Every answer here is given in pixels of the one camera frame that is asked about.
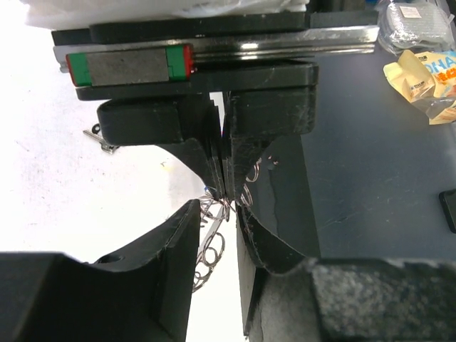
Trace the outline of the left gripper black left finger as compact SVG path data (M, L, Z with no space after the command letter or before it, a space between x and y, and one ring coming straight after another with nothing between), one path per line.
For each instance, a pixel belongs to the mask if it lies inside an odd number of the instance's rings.
M3 341L184 341L200 203L96 262L61 253L1 255Z

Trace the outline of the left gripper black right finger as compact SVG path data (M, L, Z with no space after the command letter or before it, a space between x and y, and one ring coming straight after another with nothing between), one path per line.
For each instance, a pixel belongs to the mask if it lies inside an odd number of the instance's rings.
M237 209L250 341L453 341L455 264L304 256Z

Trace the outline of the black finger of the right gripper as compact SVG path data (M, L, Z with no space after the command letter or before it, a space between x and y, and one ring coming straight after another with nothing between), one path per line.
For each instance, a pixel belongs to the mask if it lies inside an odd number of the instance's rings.
M223 170L226 196L241 197L246 177L265 149L283 136L311 132L316 90L285 88L230 92L225 98Z
M107 143L158 146L193 171L213 197L223 197L219 111L210 98L109 100L97 114Z

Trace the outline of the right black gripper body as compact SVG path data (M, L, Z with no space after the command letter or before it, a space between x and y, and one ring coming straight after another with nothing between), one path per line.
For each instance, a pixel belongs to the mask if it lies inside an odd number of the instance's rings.
M312 89L315 58L371 53L374 12L234 15L54 31L82 101Z

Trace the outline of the small silver key clip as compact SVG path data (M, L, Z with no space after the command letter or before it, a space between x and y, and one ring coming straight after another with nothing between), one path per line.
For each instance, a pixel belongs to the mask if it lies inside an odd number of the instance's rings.
M101 135L100 124L96 123L90 130L83 130L83 134L92 140L96 141L103 152L110 155L115 153L119 146L108 144Z

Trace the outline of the large metal keyring with loops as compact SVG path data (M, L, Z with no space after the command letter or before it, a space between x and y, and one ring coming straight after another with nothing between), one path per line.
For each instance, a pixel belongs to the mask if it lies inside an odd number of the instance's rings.
M266 192L260 189L257 182L266 176L266 171L277 166L279 160L272 155L260 157L253 167L253 174L247 176L243 185L239 203L249 209L260 209L261 196ZM222 224L228 222L231 214L236 212L235 203L225 199L215 199L212 188L204 187L204 194L199 198L200 239L197 250L192 293L199 291L210 279L215 267L221 261L226 249L226 239L219 231Z

